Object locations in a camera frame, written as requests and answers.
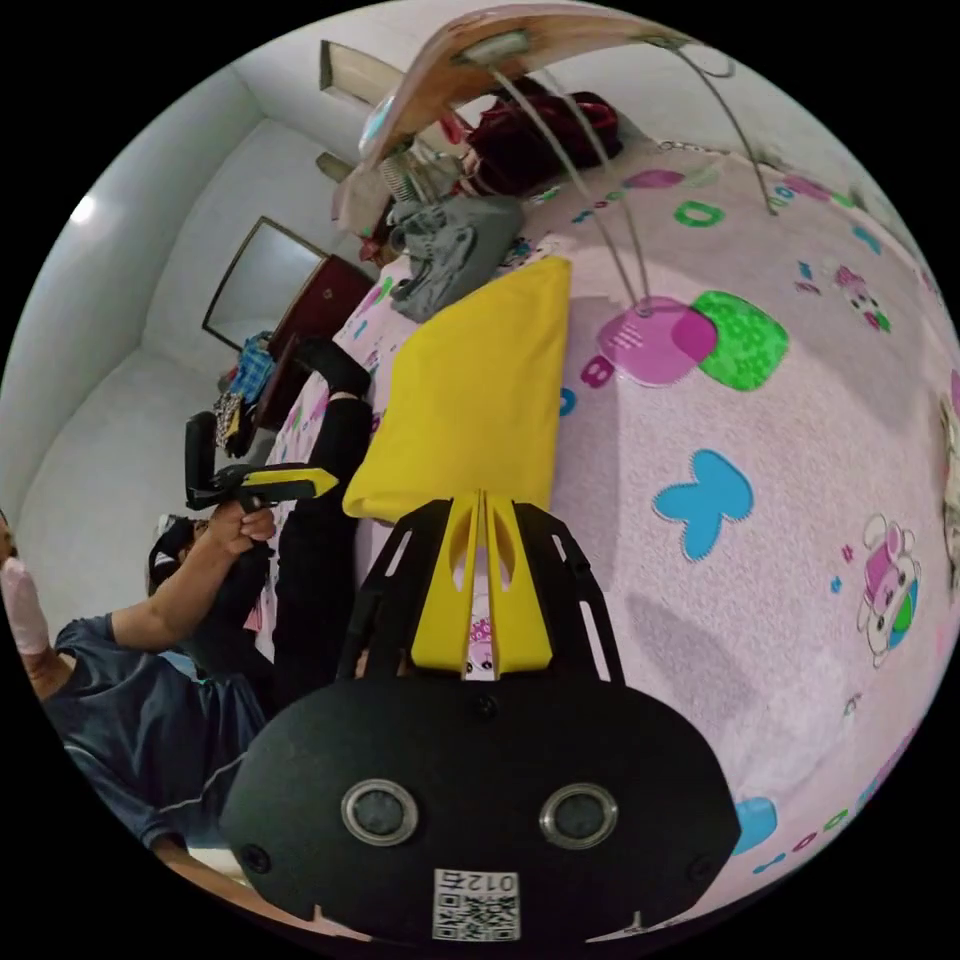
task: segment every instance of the dark blue shirt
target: dark blue shirt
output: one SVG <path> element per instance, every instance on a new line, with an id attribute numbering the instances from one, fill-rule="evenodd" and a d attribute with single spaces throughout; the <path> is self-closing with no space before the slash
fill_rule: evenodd
<path id="1" fill-rule="evenodd" d="M 200 683 L 120 647 L 109 616 L 74 620 L 56 649 L 77 664 L 44 708 L 100 799 L 146 847 L 162 837 L 223 846 L 220 812 L 266 722 L 249 683 Z"/>

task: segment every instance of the gray cloth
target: gray cloth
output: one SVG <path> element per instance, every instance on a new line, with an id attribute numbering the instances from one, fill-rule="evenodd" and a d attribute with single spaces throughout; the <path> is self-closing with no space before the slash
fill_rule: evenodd
<path id="1" fill-rule="evenodd" d="M 394 308 L 424 323 L 494 275 L 523 226 L 514 197 L 448 197 L 394 207 L 390 244 L 410 257 L 411 277 L 393 287 Z"/>

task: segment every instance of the cartoon rabbit print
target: cartoon rabbit print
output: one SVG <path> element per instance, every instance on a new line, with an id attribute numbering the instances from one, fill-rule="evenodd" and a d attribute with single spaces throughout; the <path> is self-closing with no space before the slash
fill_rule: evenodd
<path id="1" fill-rule="evenodd" d="M 913 558 L 914 535 L 880 514 L 867 522 L 863 543 L 869 555 L 857 629 L 866 635 L 873 665 L 879 667 L 913 624 L 920 564 Z"/>

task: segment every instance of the bed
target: bed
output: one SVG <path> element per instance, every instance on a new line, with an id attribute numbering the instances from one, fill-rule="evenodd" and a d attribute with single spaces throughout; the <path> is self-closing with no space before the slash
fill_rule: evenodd
<path id="1" fill-rule="evenodd" d="M 823 849 L 936 693 L 960 629 L 938 414 L 960 345 L 923 266 L 847 198 L 764 168 L 771 216 L 744 158 L 669 143 L 613 166 L 585 175 L 590 204 L 567 182 L 529 199 L 501 272 L 573 265 L 551 510 L 603 588 L 628 683 L 696 724 L 738 804 L 735 855 L 683 920 Z M 637 277 L 621 204 L 646 319 L 594 223 Z M 375 429 L 417 329 L 389 295 L 408 273 L 385 268 L 336 337 L 373 373 Z M 305 459 L 326 401 L 312 377 L 271 462 Z M 361 523 L 358 582 L 388 532 Z M 468 679 L 491 676 L 490 642 L 481 582 Z"/>

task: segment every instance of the red bag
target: red bag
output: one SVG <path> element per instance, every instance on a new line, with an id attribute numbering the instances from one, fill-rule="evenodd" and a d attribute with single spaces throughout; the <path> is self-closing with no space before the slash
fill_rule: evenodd
<path id="1" fill-rule="evenodd" d="M 563 98 L 530 77 L 522 77 L 515 86 L 560 141 L 578 170 L 602 163 L 580 120 Z M 620 121 L 616 110 L 595 93 L 574 93 L 572 99 L 590 122 L 607 156 L 620 153 L 623 144 L 618 135 Z M 564 170 L 543 134 L 504 90 L 497 91 L 496 103 L 481 115 L 479 126 L 467 133 L 466 140 L 479 161 L 468 183 L 479 194 L 523 196 Z"/>

